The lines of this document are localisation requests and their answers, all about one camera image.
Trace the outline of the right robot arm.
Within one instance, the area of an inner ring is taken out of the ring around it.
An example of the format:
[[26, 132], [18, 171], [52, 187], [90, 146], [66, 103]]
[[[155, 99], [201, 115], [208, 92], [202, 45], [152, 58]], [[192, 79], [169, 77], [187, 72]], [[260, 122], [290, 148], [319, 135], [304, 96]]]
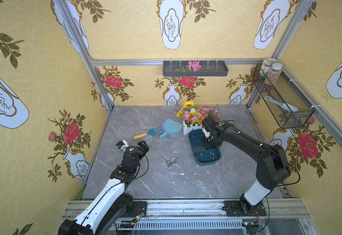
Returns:
[[228, 142], [250, 156], [257, 164], [256, 180], [240, 197], [239, 210], [243, 215], [260, 212], [262, 201], [291, 175], [291, 164], [280, 145], [271, 146], [241, 132], [226, 121], [217, 122], [208, 117], [202, 121], [203, 128], [210, 134], [204, 141], [206, 149], [219, 148]]

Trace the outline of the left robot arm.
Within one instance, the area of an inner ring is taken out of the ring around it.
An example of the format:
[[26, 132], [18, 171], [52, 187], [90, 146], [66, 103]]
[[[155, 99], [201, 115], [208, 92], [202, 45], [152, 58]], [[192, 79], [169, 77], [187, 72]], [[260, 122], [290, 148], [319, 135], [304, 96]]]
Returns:
[[92, 201], [74, 220], [66, 219], [58, 229], [59, 235], [103, 235], [118, 218], [132, 213], [133, 196], [125, 193], [138, 177], [140, 161], [149, 147], [145, 141], [129, 146], [126, 141], [116, 144], [124, 153], [123, 160], [111, 173], [110, 178]]

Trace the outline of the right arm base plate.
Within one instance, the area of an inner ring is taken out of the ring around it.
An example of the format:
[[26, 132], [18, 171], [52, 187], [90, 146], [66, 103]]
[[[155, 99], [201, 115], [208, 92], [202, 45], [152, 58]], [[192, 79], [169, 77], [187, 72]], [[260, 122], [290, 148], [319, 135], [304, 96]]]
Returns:
[[222, 210], [228, 217], [239, 216], [267, 216], [267, 212], [262, 202], [253, 206], [247, 202], [239, 200], [224, 201]]

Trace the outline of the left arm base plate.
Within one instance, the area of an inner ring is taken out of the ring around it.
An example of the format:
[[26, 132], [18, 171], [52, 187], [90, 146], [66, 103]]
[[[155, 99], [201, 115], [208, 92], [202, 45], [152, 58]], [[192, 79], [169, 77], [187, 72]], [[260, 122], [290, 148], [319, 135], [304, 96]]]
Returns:
[[146, 201], [134, 201], [132, 208], [127, 215], [128, 218], [135, 218], [138, 215], [145, 217], [147, 215], [147, 202]]

